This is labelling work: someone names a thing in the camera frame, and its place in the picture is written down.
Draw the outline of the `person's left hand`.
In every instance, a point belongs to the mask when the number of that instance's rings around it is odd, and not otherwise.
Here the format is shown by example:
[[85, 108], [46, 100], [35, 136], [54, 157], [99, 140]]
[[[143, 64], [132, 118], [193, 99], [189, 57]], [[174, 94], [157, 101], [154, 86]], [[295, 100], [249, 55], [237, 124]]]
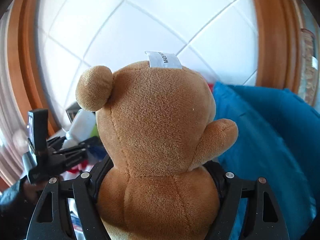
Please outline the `person's left hand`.
[[43, 191], [46, 185], [47, 181], [40, 181], [36, 184], [31, 184], [29, 180], [26, 179], [23, 183], [23, 193], [26, 200], [31, 204], [36, 205], [39, 201], [39, 196], [41, 195], [40, 192]]

